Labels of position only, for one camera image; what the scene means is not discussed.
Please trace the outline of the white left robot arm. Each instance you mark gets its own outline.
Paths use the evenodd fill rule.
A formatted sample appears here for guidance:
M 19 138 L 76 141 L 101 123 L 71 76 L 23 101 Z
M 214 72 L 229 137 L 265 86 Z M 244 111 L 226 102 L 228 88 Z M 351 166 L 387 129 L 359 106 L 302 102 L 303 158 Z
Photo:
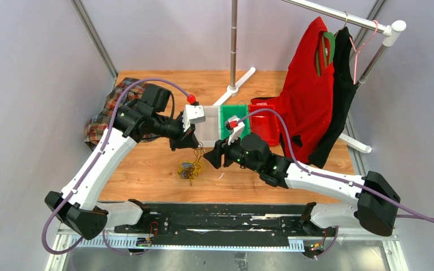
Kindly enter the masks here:
M 162 116 L 172 92 L 155 84 L 144 88 L 142 97 L 118 107 L 113 123 L 75 177 L 60 192 L 51 191 L 46 205 L 56 218 L 80 237 L 91 240 L 107 228 L 129 225 L 136 233 L 150 227 L 149 209 L 130 199 L 100 203 L 98 198 L 120 162 L 146 135 L 168 138 L 171 150 L 199 146 L 195 124 L 205 113 L 194 96 L 177 116 Z

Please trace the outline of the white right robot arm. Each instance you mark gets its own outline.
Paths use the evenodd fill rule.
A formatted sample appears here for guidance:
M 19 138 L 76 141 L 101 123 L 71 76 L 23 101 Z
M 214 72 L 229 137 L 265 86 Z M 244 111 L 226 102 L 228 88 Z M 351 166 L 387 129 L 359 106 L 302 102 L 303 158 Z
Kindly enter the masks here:
M 372 234 L 392 235 L 400 197 L 378 172 L 365 176 L 326 171 L 274 154 L 256 134 L 229 142 L 218 140 L 204 158 L 216 169 L 233 163 L 258 173 L 272 187 L 303 189 L 339 200 L 334 204 L 311 202 L 300 220 L 302 231 L 315 235 L 331 226 L 360 226 Z

